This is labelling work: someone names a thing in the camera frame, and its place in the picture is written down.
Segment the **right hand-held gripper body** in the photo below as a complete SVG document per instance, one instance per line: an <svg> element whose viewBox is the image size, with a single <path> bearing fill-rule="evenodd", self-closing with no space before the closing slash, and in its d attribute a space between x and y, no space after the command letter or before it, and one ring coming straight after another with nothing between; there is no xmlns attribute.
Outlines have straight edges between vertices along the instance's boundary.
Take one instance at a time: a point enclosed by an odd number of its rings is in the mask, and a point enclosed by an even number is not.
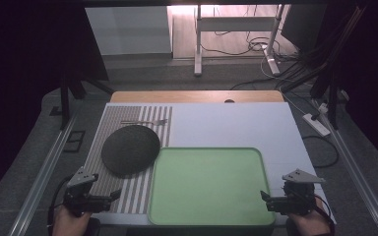
<svg viewBox="0 0 378 236"><path fill-rule="evenodd" d="M278 200L276 212L308 214L316 204L315 185L325 183L325 179L300 169L285 174L282 179L284 196Z"/></svg>

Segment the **grey white striped placemat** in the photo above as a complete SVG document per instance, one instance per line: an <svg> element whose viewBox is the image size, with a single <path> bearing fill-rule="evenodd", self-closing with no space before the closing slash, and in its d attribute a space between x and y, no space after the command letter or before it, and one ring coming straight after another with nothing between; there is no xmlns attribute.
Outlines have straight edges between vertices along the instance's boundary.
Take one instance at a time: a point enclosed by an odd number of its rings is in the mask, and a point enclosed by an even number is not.
<svg viewBox="0 0 378 236"><path fill-rule="evenodd" d="M167 105L120 105L108 103L102 113L94 141L84 164L85 169L98 174L98 180L91 189L92 195L108 196L111 192L121 190L121 196L111 204L110 212L144 214L148 210L152 185L153 167L130 177L120 178L112 174L102 163L103 143L114 131L124 127L122 121L156 121L167 120L164 125L146 124L159 137L160 146L169 145L172 107Z"/></svg>

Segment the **black metal stand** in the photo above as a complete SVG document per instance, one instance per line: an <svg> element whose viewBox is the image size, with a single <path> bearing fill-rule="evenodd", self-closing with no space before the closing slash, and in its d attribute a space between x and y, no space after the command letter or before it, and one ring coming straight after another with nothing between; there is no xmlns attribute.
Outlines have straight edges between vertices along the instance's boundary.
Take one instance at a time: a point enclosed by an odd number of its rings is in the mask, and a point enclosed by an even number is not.
<svg viewBox="0 0 378 236"><path fill-rule="evenodd" d="M68 122L71 119L70 115L70 100L69 93L72 93L75 99L84 99L87 92L82 84L85 81L92 86L106 92L109 95L114 94L114 89L104 85L102 82L86 75L84 72L79 72L78 70L73 70L70 72L65 72L60 79L60 99L61 99L61 116L62 124L60 129L64 130Z"/></svg>
<svg viewBox="0 0 378 236"><path fill-rule="evenodd" d="M327 60L321 65L317 81L312 87L310 94L312 98L320 98L328 91L328 120L331 126L337 130L337 103L339 88L340 56L346 47L349 37L354 32L359 20L365 12L365 7L355 6L352 15L343 28Z"/></svg>

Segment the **black round plate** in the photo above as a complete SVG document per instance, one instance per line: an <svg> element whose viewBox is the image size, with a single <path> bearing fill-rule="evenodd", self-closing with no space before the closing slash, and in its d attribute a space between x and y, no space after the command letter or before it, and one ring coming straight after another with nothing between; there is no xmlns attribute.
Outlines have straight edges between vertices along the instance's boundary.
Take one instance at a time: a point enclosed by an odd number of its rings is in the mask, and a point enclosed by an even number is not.
<svg viewBox="0 0 378 236"><path fill-rule="evenodd" d="M150 167L158 157L160 140L150 128L141 125L122 127L104 142L101 159L113 174L127 176Z"/></svg>

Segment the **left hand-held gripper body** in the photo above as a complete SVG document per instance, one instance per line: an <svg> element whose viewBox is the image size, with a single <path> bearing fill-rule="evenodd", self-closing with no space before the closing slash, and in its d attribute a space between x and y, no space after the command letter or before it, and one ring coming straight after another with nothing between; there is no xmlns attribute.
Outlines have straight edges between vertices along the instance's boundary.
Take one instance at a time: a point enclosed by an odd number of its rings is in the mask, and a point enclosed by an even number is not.
<svg viewBox="0 0 378 236"><path fill-rule="evenodd" d="M110 197L90 194L93 183L97 179L97 174L92 174L84 167L80 167L67 183L63 205L76 217L80 217L85 212L98 213L96 204L100 201L112 202Z"/></svg>

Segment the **metal rail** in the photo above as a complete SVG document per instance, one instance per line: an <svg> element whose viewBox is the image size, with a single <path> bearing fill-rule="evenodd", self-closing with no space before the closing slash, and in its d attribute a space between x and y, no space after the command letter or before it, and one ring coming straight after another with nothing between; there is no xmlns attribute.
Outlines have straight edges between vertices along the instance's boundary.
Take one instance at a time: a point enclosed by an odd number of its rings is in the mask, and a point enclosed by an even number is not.
<svg viewBox="0 0 378 236"><path fill-rule="evenodd" d="M320 112L319 120L330 130L342 162L352 182L378 228L378 151L354 126L347 113L339 109L338 128L329 120L330 110L325 103L312 103Z"/></svg>
<svg viewBox="0 0 378 236"><path fill-rule="evenodd" d="M75 110L71 115L71 118L67 121L64 129L58 133L57 139L47 153L8 236L25 236L32 221L32 217L61 155L62 148L66 144L68 136L77 121L77 116L78 111Z"/></svg>

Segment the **wooden table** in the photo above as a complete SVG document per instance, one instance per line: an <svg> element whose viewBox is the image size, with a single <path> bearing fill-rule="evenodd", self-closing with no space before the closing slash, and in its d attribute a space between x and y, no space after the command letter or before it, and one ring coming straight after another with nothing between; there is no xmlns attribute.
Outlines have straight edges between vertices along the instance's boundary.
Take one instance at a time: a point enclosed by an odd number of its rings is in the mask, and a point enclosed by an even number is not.
<svg viewBox="0 0 378 236"><path fill-rule="evenodd" d="M153 90L116 91L114 103L284 102L277 90Z"/></svg>

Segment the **person's right hand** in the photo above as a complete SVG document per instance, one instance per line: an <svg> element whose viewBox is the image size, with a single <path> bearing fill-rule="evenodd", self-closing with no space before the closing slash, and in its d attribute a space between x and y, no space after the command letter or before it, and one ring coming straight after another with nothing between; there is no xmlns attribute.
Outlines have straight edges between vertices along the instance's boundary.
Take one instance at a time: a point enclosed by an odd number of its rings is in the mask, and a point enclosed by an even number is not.
<svg viewBox="0 0 378 236"><path fill-rule="evenodd" d="M332 236L330 224L318 211L301 216L289 213L286 221L288 236Z"/></svg>

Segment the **white panel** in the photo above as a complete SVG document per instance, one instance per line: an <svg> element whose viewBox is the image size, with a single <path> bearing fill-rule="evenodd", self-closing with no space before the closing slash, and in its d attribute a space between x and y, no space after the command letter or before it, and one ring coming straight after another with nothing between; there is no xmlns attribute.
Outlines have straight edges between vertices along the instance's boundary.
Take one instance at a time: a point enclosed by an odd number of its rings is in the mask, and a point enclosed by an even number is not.
<svg viewBox="0 0 378 236"><path fill-rule="evenodd" d="M86 13L102 55L172 52L166 6L87 8Z"/></svg>

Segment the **white board sheet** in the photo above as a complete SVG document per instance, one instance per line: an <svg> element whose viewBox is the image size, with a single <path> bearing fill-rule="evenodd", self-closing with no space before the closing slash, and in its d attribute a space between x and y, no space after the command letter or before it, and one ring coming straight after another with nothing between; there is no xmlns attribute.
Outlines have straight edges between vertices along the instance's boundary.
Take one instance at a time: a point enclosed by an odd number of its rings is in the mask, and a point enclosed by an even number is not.
<svg viewBox="0 0 378 236"><path fill-rule="evenodd" d="M250 103L114 103L120 105L167 105L172 107L169 145L163 148L255 148L262 156L272 196L283 194L282 177L301 169L314 168L285 102ZM144 214L102 212L106 225L155 225ZM268 226L284 225L285 216L274 213Z"/></svg>

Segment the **white desk frame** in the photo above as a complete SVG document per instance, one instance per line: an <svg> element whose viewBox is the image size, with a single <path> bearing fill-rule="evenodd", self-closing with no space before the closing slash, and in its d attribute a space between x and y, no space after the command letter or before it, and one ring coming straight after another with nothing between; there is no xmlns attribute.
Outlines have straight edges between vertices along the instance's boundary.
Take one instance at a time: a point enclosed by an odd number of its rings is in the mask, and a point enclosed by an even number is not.
<svg viewBox="0 0 378 236"><path fill-rule="evenodd" d="M264 51L272 75L278 76L281 72L274 57L273 49L283 12L284 4L280 4L274 17L203 17L202 6L198 5L195 23L194 75L202 75L201 36L203 31L268 31L270 33L268 43L261 49Z"/></svg>

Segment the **silver fork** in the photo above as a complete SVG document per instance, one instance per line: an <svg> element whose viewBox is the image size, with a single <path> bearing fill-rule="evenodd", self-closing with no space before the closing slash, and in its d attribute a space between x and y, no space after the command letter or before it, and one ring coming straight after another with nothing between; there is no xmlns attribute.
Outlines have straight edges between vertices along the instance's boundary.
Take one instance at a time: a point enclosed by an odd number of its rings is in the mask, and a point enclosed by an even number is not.
<svg viewBox="0 0 378 236"><path fill-rule="evenodd" d="M168 119L160 119L154 121L143 121L143 120L123 120L120 124L150 124L154 126L162 126L167 123Z"/></svg>

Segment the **person's left hand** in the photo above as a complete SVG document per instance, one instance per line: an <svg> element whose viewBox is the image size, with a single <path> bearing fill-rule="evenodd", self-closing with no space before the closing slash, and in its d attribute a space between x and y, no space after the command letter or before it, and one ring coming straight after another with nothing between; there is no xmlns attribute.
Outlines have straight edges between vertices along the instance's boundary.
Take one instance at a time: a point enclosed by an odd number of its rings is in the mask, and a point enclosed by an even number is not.
<svg viewBox="0 0 378 236"><path fill-rule="evenodd" d="M76 217L61 206L54 217L51 236L84 236L91 216L90 212L85 212L80 217Z"/></svg>

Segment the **white power strip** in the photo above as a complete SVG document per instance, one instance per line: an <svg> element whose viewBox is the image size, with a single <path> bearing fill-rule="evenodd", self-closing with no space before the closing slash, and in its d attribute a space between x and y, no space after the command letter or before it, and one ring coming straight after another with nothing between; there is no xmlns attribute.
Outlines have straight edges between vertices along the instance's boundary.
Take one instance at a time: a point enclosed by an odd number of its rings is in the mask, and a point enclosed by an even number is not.
<svg viewBox="0 0 378 236"><path fill-rule="evenodd" d="M303 115L302 119L321 137L327 137L331 134L331 132L317 119L317 115L308 113Z"/></svg>

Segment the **green tray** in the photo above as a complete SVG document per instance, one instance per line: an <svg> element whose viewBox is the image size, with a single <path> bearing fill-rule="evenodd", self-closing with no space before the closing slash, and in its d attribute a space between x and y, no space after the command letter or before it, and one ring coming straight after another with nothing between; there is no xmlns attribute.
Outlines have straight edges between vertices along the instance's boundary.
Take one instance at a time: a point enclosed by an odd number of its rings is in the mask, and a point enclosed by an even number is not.
<svg viewBox="0 0 378 236"><path fill-rule="evenodd" d="M275 215L253 147L165 147L156 160L148 218L163 226L268 226Z"/></svg>

